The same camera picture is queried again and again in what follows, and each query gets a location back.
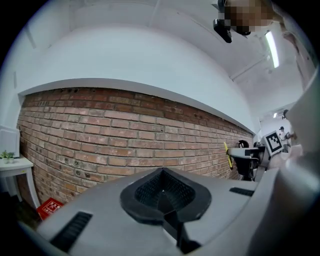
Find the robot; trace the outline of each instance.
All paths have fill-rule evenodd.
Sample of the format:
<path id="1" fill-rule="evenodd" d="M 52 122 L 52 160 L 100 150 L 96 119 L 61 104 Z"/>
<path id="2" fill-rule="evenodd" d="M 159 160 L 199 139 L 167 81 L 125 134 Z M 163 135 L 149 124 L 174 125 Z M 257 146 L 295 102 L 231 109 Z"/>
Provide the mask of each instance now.
<path id="1" fill-rule="evenodd" d="M 99 184 L 36 232 L 22 228 L 46 255 L 267 254 L 319 192 L 302 182 L 310 178 L 301 169 L 312 162 L 305 158 L 265 172 L 282 148 L 272 132 L 257 147 L 228 149 L 240 173 L 255 180 L 262 172 L 259 182 L 161 167 Z M 299 175 L 291 175 L 297 168 Z"/>
<path id="2" fill-rule="evenodd" d="M 253 148 L 229 148 L 227 155 L 234 158 L 243 181 L 260 181 L 270 160 L 284 149 L 276 131 L 262 137 Z"/>

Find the black vent grille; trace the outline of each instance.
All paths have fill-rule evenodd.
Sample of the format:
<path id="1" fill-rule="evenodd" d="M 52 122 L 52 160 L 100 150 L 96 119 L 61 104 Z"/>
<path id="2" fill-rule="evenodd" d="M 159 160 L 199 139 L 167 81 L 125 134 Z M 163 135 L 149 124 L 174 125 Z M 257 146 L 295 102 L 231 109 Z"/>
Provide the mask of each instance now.
<path id="1" fill-rule="evenodd" d="M 51 244 L 68 252 L 90 221 L 92 214 L 78 212 L 72 220 L 51 240 Z"/>

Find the white side table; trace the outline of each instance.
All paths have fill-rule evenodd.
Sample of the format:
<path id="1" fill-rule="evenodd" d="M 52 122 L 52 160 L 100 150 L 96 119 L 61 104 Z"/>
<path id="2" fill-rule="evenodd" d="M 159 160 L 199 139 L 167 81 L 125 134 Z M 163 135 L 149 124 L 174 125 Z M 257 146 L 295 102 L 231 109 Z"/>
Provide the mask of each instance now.
<path id="1" fill-rule="evenodd" d="M 34 206 L 38 208 L 40 206 L 40 203 L 36 193 L 34 180 L 32 177 L 31 167 L 33 166 L 34 164 L 22 155 L 20 155 L 19 158 L 15 158 L 13 163 L 4 163 L 3 160 L 0 159 L 0 178 L 9 178 L 21 174 L 26 174 L 26 179 L 28 182 Z M 15 182 L 15 186 L 17 187 L 17 196 L 19 200 L 21 200 L 17 182 Z"/>

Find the red box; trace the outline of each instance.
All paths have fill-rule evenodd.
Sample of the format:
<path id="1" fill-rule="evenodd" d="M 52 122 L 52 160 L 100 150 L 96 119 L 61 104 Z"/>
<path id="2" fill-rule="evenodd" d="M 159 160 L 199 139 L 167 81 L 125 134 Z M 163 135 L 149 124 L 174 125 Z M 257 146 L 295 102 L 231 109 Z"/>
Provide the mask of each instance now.
<path id="1" fill-rule="evenodd" d="M 40 215 L 41 220 L 44 221 L 51 214 L 54 214 L 57 210 L 59 210 L 62 206 L 64 206 L 62 202 L 59 202 L 50 197 L 36 209 L 36 212 Z"/>

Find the ceiling light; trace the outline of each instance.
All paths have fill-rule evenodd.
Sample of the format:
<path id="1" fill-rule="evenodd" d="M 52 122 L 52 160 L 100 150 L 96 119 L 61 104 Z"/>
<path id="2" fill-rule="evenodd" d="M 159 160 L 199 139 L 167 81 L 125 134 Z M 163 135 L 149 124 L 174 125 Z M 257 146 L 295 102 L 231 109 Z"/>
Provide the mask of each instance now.
<path id="1" fill-rule="evenodd" d="M 265 34 L 265 37 L 266 37 L 268 44 L 269 44 L 269 47 L 270 47 L 274 68 L 277 68 L 277 67 L 279 67 L 279 59 L 278 59 L 278 53 L 277 53 L 277 48 L 276 48 L 274 36 L 272 35 L 271 31 L 269 31 Z"/>

